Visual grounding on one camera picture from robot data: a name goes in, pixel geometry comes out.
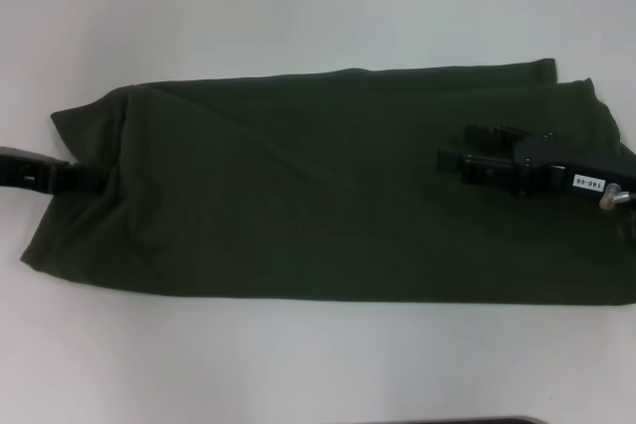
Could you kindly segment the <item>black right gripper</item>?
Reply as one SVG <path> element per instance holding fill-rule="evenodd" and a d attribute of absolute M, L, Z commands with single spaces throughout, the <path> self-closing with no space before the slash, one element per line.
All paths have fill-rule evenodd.
<path fill-rule="evenodd" d="M 438 151 L 438 172 L 465 184 L 512 187 L 529 195 L 549 193 L 610 201 L 635 196 L 635 162 L 617 153 L 575 145 L 553 136 L 528 136 L 509 127 L 467 126 L 464 142 L 485 149 L 513 149 L 510 159 Z"/>

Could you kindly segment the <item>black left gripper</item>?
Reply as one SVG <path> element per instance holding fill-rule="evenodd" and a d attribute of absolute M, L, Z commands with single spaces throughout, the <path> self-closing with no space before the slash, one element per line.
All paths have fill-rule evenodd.
<path fill-rule="evenodd" d="M 1 147 L 1 186 L 47 195 L 98 194 L 107 174 L 91 167 L 69 165 L 49 156 Z"/>

